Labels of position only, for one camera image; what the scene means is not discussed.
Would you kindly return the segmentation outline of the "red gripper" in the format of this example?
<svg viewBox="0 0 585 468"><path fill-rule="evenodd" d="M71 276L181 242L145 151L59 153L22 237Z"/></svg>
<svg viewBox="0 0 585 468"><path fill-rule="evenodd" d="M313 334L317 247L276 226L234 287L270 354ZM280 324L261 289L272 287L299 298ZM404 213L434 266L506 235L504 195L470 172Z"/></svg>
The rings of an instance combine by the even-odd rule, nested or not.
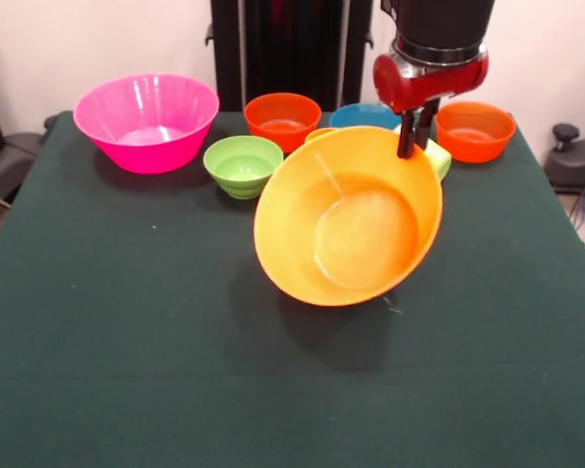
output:
<svg viewBox="0 0 585 468"><path fill-rule="evenodd" d="M399 53L379 56L373 65L373 83L381 102L402 113L398 156L408 159L415 137L415 109L423 106L416 127L416 144L425 150L440 98L478 88L488 74L488 52L458 66L433 67L409 63Z"/></svg>

